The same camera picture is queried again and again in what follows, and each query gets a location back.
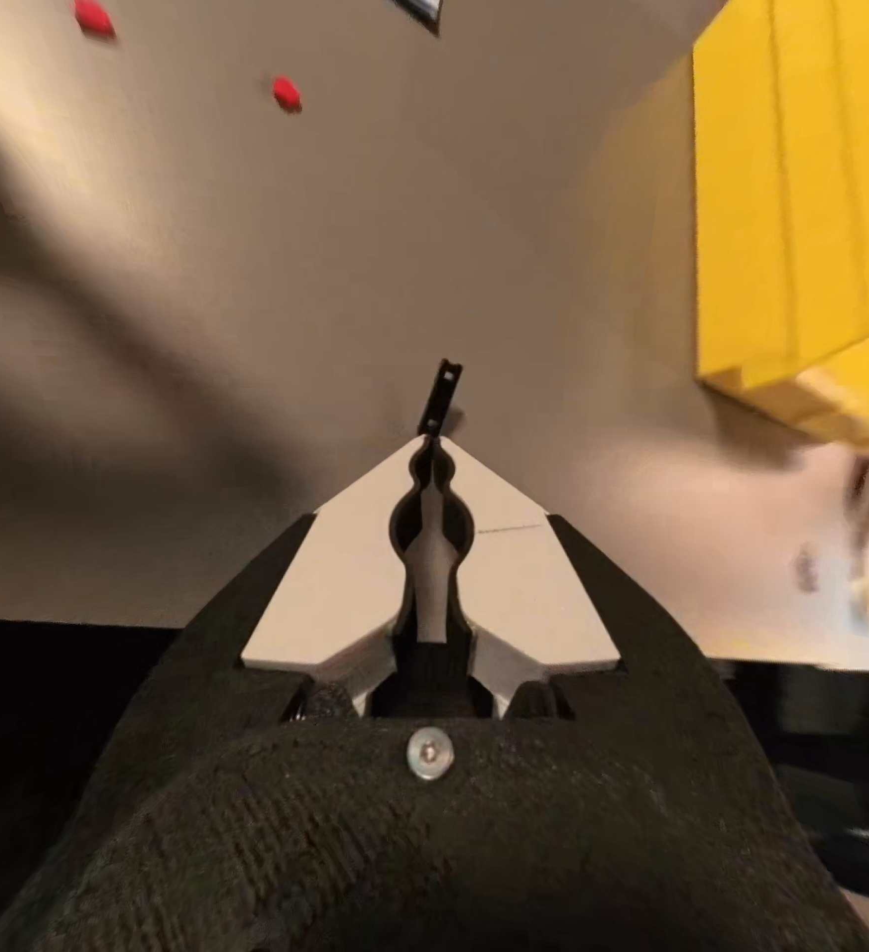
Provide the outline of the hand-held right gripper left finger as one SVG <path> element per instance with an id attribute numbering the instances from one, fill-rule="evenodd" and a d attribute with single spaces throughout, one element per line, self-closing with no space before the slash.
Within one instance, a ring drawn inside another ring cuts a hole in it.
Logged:
<path id="1" fill-rule="evenodd" d="M 417 436 L 320 506 L 241 652 L 246 668 L 345 689 L 364 715 L 414 605 L 430 442 Z"/>

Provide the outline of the yellow plastic bin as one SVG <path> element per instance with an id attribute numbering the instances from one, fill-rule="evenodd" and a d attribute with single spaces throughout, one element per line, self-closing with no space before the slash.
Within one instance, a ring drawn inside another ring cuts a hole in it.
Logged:
<path id="1" fill-rule="evenodd" d="M 697 378 L 869 455 L 869 1 L 727 2 L 692 67 Z"/>

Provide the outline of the black lego plate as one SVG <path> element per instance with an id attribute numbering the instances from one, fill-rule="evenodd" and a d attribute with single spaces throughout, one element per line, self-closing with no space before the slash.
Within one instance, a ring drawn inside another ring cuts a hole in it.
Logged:
<path id="1" fill-rule="evenodd" d="M 445 431 L 463 369 L 461 363 L 452 363 L 447 358 L 440 361 L 417 424 L 417 436 L 436 439 Z"/>

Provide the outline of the open instruction booklet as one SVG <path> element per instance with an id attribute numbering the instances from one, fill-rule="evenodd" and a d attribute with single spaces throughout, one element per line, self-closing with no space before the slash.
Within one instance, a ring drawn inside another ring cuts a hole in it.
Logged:
<path id="1" fill-rule="evenodd" d="M 444 1 L 405 0 L 393 1 L 393 3 L 414 18 L 428 32 L 434 36 L 440 35 L 440 20 Z"/>

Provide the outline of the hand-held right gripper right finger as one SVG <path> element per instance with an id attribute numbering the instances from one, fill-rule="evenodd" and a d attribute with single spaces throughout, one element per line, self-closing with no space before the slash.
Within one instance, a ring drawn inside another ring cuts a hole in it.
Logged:
<path id="1" fill-rule="evenodd" d="M 522 684 L 618 670 L 621 655 L 548 512 L 449 439 L 448 491 L 472 522 L 456 572 L 470 672 L 504 716 Z"/>

